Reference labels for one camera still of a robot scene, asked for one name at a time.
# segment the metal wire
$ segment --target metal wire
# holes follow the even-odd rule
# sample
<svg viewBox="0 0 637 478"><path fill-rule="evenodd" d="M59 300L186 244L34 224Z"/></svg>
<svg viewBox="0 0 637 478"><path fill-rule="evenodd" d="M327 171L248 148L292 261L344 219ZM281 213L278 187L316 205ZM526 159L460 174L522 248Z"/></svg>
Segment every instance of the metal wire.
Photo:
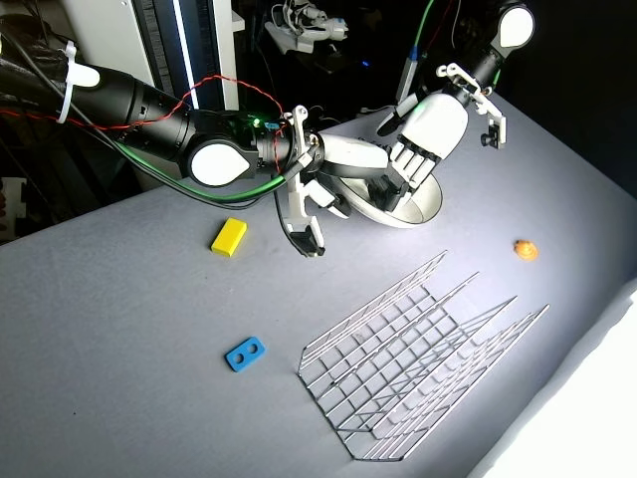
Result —
<svg viewBox="0 0 637 478"><path fill-rule="evenodd" d="M308 344L299 376L354 459L408 456L547 306L501 332L516 298L465 322L424 287L446 252Z"/></svg>

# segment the yellow block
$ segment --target yellow block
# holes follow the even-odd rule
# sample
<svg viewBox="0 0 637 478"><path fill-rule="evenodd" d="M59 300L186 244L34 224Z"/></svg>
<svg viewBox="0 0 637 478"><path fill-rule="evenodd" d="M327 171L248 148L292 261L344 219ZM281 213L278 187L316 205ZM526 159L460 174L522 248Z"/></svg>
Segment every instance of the yellow block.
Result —
<svg viewBox="0 0 637 478"><path fill-rule="evenodd" d="M229 217L210 249L222 256L232 257L247 230L248 224Z"/></svg>

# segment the blue block with two holes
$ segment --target blue block with two holes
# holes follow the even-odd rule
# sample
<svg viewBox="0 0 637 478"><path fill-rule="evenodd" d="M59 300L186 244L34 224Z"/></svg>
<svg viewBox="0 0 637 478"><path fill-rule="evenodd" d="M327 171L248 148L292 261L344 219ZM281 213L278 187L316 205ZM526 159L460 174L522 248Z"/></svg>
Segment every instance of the blue block with two holes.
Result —
<svg viewBox="0 0 637 478"><path fill-rule="evenodd" d="M226 362L232 370L241 371L250 366L265 352L266 348L261 341L256 337L250 337L226 354Z"/></svg>

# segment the wire basket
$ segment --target wire basket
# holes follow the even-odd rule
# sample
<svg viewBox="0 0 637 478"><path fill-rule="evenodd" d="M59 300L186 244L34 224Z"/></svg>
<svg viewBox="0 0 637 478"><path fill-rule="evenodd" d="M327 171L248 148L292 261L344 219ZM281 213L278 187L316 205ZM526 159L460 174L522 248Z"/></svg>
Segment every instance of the wire basket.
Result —
<svg viewBox="0 0 637 478"><path fill-rule="evenodd" d="M424 287L446 251L308 344L299 376L354 459L407 457L548 308L504 330L516 298L464 323Z"/></svg>

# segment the gray table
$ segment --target gray table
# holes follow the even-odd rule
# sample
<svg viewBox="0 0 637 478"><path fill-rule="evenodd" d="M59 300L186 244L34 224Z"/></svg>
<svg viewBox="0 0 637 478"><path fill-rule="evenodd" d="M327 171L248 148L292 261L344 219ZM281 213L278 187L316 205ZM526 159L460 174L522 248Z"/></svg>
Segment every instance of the gray table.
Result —
<svg viewBox="0 0 637 478"><path fill-rule="evenodd" d="M637 202L501 99L437 170L442 211L394 230L320 217L324 257L285 241L271 201L235 215L232 259L208 246L227 212L161 188L0 248L0 476L466 475L637 271ZM374 139L378 116L336 129ZM525 263L516 239L540 249ZM353 462L295 375L303 346L443 249L434 294L481 277L453 314L513 295L549 312L400 463ZM268 351L242 373L223 354Z"/></svg>

